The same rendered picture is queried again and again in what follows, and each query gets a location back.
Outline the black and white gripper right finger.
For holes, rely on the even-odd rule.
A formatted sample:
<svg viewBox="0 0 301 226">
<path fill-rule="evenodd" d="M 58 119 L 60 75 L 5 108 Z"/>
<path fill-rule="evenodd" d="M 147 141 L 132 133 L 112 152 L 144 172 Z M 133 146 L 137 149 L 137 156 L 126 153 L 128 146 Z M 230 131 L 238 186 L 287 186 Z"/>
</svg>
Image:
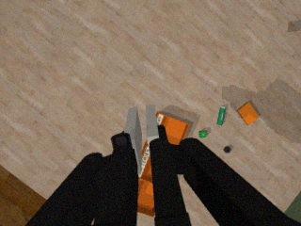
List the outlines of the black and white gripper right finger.
<svg viewBox="0 0 301 226">
<path fill-rule="evenodd" d="M 301 226 L 198 139 L 169 143 L 166 128 L 157 125 L 154 105 L 146 105 L 146 124 L 155 226 L 192 226 L 177 173 L 219 226 Z"/>
</svg>

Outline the orange three-bin rack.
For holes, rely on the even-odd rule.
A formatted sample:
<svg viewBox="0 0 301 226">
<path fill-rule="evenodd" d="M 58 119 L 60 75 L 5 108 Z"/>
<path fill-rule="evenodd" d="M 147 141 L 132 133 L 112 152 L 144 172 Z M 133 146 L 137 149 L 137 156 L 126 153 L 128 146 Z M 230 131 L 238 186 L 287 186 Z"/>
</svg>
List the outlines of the orange three-bin rack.
<svg viewBox="0 0 301 226">
<path fill-rule="evenodd" d="M 180 142 L 185 137 L 189 124 L 175 120 L 158 112 L 156 113 L 156 119 L 157 125 L 163 124 L 166 128 L 166 135 L 169 143 L 180 145 Z M 155 210 L 151 176 L 151 157 L 147 140 L 142 150 L 141 174 L 138 174 L 138 177 L 137 213 L 154 218 Z"/>
</svg>

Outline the green aa battery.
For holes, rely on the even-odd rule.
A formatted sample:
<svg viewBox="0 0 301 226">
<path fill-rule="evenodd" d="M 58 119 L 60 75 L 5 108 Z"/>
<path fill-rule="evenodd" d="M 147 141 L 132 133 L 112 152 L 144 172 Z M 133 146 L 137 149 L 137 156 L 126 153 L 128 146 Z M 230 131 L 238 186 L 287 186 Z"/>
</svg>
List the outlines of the green aa battery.
<svg viewBox="0 0 301 226">
<path fill-rule="evenodd" d="M 222 125 L 222 123 L 223 123 L 225 110 L 226 110 L 226 108 L 224 106 L 220 106 L 218 119 L 217 119 L 217 124 L 218 125 Z"/>
</svg>

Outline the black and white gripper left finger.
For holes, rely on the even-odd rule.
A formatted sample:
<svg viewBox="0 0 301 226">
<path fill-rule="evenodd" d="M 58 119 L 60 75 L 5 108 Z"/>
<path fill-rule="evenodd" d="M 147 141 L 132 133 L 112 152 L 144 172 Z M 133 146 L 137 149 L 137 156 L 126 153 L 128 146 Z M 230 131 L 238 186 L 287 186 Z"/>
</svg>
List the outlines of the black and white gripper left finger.
<svg viewBox="0 0 301 226">
<path fill-rule="evenodd" d="M 25 226 L 136 226 L 142 164 L 137 107 L 128 109 L 124 131 L 111 142 L 111 154 L 86 155 Z"/>
</svg>

